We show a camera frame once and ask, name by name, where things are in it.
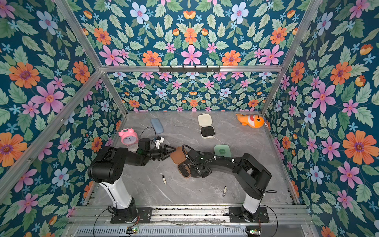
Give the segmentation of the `brown clipper case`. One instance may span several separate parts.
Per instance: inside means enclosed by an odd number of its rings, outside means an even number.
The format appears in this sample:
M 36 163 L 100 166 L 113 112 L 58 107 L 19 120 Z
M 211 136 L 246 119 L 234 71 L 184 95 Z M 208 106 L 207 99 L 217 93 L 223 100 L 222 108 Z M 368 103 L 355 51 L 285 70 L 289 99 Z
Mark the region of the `brown clipper case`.
M 176 151 L 174 151 L 170 155 L 170 157 L 172 161 L 177 165 L 179 173 L 184 178 L 190 178 L 191 177 L 190 161 L 187 160 L 185 154 L 182 151 L 182 147 L 177 147 Z

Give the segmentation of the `mint green clipper case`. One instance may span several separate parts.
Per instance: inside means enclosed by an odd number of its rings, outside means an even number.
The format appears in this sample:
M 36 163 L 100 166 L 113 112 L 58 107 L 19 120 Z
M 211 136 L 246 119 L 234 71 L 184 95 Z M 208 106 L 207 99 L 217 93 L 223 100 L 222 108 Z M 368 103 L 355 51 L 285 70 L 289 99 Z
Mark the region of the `mint green clipper case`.
M 223 157 L 228 157 L 228 158 L 232 157 L 229 145 L 216 145 L 216 146 L 214 146 L 214 154 L 216 156 L 223 156 Z

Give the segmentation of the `cream clipper case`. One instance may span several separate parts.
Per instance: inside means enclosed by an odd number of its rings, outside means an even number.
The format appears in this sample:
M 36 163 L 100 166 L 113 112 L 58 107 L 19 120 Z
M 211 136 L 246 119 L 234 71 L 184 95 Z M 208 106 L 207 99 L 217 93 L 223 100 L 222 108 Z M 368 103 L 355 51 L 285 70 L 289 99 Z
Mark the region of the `cream clipper case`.
M 201 114 L 197 117 L 200 126 L 200 135 L 204 139 L 213 138 L 215 136 L 215 129 L 213 120 L 210 114 Z

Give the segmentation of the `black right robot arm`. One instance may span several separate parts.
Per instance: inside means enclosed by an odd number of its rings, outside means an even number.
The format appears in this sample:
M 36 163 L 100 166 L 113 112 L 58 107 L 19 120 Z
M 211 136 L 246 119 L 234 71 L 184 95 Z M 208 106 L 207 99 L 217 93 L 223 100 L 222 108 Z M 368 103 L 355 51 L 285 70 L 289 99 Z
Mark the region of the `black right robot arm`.
M 191 177 L 206 178 L 214 171 L 234 176 L 246 193 L 243 210 L 250 214 L 257 212 L 272 174 L 251 154 L 229 158 L 200 152 L 188 145 L 182 145 L 182 152 L 190 163 Z

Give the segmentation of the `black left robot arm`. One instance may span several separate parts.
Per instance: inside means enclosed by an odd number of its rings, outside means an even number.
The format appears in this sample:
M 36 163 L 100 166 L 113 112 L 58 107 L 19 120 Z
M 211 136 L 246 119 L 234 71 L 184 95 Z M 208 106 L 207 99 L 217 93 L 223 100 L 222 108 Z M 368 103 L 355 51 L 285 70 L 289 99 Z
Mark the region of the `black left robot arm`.
M 135 201 L 122 181 L 125 165 L 145 166 L 149 161 L 163 161 L 176 151 L 175 147 L 164 144 L 156 146 L 153 140 L 143 138 L 138 142 L 136 152 L 126 147 L 103 147 L 88 168 L 88 176 L 106 190 L 116 212 L 134 211 Z

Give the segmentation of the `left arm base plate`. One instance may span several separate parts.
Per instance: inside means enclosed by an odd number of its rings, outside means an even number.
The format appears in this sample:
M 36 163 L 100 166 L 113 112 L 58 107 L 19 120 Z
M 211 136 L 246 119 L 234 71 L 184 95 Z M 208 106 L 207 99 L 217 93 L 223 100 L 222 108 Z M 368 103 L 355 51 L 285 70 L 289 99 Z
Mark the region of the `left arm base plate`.
M 153 209 L 150 207 L 112 208 L 112 224 L 147 224 L 150 223 Z

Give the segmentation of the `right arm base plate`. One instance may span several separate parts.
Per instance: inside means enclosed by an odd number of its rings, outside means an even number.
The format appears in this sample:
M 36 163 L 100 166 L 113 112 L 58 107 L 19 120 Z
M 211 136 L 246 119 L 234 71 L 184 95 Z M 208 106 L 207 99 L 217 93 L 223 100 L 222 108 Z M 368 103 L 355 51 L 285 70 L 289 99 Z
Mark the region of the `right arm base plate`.
M 254 214 L 243 207 L 229 207 L 228 216 L 232 223 L 269 223 L 267 208 L 262 206 Z

